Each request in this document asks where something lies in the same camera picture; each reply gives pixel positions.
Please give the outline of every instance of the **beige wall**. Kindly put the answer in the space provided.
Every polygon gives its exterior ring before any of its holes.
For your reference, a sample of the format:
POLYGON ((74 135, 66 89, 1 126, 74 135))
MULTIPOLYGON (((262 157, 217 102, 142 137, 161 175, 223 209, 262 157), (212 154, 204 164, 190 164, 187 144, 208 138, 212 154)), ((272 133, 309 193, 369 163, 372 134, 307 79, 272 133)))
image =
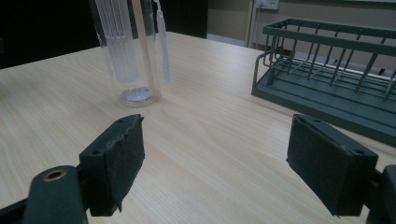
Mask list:
POLYGON ((209 0, 207 32, 245 40, 250 0, 209 0))
MULTIPOLYGON (((208 32, 245 40, 250 1, 252 0, 210 0, 208 32)), ((258 27, 287 18, 297 18, 396 30, 396 5, 280 0, 279 11, 261 10, 257 16, 258 27)), ((257 32, 257 41, 263 42, 261 28, 257 32)))

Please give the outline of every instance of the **metal rack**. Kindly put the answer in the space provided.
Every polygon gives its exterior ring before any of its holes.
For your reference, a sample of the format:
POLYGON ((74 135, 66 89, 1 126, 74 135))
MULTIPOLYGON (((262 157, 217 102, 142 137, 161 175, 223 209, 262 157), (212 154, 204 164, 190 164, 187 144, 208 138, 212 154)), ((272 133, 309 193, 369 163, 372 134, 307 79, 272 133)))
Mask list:
POLYGON ((263 33, 253 95, 396 147, 396 31, 289 19, 263 33))

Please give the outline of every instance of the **wooden table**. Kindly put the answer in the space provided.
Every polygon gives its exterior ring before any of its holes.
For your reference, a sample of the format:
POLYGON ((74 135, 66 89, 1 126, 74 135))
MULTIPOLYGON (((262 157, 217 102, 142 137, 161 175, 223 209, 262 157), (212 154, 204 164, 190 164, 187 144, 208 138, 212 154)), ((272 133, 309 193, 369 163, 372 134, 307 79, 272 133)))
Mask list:
MULTIPOLYGON (((294 111, 250 95, 259 51, 168 34, 173 83, 144 108, 115 103, 102 51, 0 71, 0 207, 78 154, 113 121, 142 114, 146 159, 122 213, 91 223, 363 223, 332 217, 286 163, 294 111)), ((345 132, 379 154, 396 150, 345 132)))

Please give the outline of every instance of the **dark background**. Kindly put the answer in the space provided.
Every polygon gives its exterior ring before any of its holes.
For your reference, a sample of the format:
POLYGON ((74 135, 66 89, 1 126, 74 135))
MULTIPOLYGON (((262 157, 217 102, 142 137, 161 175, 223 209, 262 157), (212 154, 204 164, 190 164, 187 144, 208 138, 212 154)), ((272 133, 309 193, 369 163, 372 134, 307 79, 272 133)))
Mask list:
MULTIPOLYGON (((206 38, 207 0, 161 6, 168 31, 206 38)), ((99 46, 87 0, 0 0, 0 38, 0 69, 99 46)))

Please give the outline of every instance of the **clear plastic cylinder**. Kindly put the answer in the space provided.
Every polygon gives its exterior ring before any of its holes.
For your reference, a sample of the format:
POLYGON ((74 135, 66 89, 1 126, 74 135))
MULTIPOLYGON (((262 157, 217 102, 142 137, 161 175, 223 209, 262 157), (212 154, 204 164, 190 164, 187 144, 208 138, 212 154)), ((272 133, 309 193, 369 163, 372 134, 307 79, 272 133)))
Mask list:
POLYGON ((90 0, 90 7, 117 102, 140 107, 159 100, 161 81, 151 0, 140 0, 141 9, 132 1, 90 0))

